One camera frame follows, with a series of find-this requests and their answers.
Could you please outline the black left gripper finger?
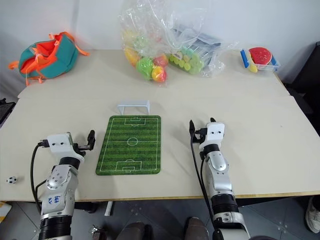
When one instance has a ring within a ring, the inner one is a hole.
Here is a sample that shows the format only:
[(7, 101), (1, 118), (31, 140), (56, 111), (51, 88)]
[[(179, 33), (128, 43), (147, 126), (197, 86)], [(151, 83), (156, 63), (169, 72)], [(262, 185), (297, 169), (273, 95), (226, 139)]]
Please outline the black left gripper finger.
[(87, 137), (87, 147), (94, 148), (95, 142), (96, 142), (95, 131), (91, 130)]

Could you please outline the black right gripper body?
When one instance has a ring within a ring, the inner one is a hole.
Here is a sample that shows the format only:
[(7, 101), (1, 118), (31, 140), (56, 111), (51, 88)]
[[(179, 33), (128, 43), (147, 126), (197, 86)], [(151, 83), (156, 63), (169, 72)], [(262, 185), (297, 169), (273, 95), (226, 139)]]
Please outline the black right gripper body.
[(207, 128), (200, 128), (198, 130), (195, 130), (192, 134), (192, 143), (202, 144), (206, 139), (207, 132)]

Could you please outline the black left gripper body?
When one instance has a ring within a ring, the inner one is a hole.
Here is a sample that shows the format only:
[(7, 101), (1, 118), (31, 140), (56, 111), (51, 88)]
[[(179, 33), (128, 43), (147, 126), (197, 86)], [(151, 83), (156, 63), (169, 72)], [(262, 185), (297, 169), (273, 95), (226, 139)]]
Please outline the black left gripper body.
[(86, 151), (91, 151), (94, 148), (94, 144), (87, 144), (87, 145), (78, 145), (77, 143), (74, 143), (72, 145), (73, 150), (81, 155), (81, 156), (85, 156), (86, 155)]

